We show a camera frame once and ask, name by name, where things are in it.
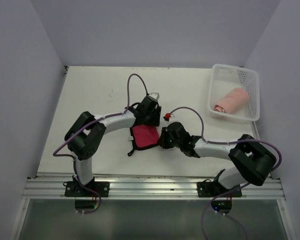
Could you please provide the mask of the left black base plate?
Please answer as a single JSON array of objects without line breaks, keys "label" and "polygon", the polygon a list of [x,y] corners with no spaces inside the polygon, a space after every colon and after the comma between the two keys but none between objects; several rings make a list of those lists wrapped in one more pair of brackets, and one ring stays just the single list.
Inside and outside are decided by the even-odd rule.
[{"label": "left black base plate", "polygon": [[65,197],[88,198],[96,197],[95,193],[102,198],[107,198],[110,191],[110,183],[108,181],[92,180],[87,185],[82,187],[76,180],[66,181],[63,183],[65,187]]}]

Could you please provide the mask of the aluminium mounting rail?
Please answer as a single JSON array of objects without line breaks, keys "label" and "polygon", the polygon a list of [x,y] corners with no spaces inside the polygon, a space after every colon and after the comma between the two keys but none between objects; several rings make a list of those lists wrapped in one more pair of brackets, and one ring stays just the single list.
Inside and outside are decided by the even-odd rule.
[{"label": "aluminium mounting rail", "polygon": [[[66,199],[65,182],[72,176],[40,175],[28,179],[23,189],[23,199]],[[199,177],[172,176],[128,176],[96,175],[96,181],[108,182],[106,200],[196,200],[199,198]],[[241,190],[239,200],[284,200],[285,194],[280,180],[266,179],[262,186],[248,185]]]}]

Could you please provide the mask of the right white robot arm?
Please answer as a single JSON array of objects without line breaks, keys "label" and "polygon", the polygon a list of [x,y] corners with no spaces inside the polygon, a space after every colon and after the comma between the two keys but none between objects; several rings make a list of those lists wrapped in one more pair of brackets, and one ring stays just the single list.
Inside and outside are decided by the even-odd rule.
[{"label": "right white robot arm", "polygon": [[213,181],[201,188],[210,196],[225,196],[241,184],[262,186],[277,162],[276,157],[252,136],[243,134],[235,143],[212,143],[201,136],[190,135],[180,122],[162,128],[158,144],[162,149],[178,148],[187,157],[217,158],[234,164],[221,170]]}]

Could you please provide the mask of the pink towel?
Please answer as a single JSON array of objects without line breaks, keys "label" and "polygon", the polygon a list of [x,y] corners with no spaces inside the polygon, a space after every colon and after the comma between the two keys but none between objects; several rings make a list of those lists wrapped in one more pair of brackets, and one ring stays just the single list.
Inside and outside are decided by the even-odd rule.
[{"label": "pink towel", "polygon": [[224,114],[233,114],[247,104],[249,98],[246,90],[236,87],[215,104],[213,110]]}]

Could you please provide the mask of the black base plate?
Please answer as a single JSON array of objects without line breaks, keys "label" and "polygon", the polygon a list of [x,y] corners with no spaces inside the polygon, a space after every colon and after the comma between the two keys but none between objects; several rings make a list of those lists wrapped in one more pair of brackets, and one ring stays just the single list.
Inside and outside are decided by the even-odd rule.
[{"label": "black base plate", "polygon": [[232,197],[240,198],[242,197],[242,191],[241,190],[234,191],[236,188],[239,187],[240,187],[239,185],[236,185],[231,189],[226,189],[218,182],[211,181],[209,179],[206,179],[204,181],[199,181],[196,183],[196,190],[199,198],[213,198],[218,195],[224,194],[228,191],[232,191],[232,192],[226,195],[226,197],[228,197],[231,194]]},{"label": "black base plate", "polygon": [[88,198],[96,197],[95,193],[102,198],[107,198],[110,191],[110,183],[108,181],[92,180],[87,185],[82,187],[76,180],[66,181],[63,183],[65,187],[65,197]]}]

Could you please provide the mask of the white plastic basket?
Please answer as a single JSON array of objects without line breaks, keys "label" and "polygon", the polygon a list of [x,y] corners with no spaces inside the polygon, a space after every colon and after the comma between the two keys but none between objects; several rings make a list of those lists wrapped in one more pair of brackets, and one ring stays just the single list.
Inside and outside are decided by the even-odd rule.
[{"label": "white plastic basket", "polygon": [[[233,113],[214,110],[215,105],[235,88],[248,93],[248,102]],[[242,67],[215,64],[212,67],[208,91],[207,107],[214,118],[233,122],[255,122],[260,118],[260,81],[259,75]]]}]

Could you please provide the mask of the black cloth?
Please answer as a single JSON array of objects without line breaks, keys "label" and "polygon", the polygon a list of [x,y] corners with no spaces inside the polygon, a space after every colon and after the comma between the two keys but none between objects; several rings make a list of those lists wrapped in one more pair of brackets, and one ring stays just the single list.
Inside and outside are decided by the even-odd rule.
[{"label": "black cloth", "polygon": [[159,145],[160,136],[156,126],[138,125],[131,127],[129,131],[132,144],[132,150],[127,153],[129,157],[135,151],[144,151]]}]

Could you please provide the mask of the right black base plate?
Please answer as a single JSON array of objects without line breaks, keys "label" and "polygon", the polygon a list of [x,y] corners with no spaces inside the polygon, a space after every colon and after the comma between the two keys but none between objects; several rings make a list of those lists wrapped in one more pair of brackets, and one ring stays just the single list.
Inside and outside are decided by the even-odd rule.
[{"label": "right black base plate", "polygon": [[228,191],[232,191],[232,192],[226,195],[226,197],[228,197],[231,194],[232,197],[240,198],[242,197],[242,191],[241,190],[234,191],[236,188],[239,187],[240,187],[239,185],[236,185],[231,189],[226,189],[218,182],[211,181],[209,179],[206,179],[204,181],[199,181],[196,183],[196,190],[199,198],[213,198],[218,195],[224,194]]}]

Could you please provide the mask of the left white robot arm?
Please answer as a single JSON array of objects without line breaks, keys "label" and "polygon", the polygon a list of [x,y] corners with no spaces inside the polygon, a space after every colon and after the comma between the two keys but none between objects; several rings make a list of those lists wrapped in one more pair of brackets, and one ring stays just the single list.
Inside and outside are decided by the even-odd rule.
[{"label": "left white robot arm", "polygon": [[76,190],[82,196],[93,193],[92,157],[96,153],[104,135],[129,129],[132,150],[143,151],[158,146],[161,106],[159,94],[150,93],[141,102],[128,106],[122,113],[113,113],[97,118],[90,112],[83,112],[64,137],[67,148],[74,156],[74,178],[79,181]]}]

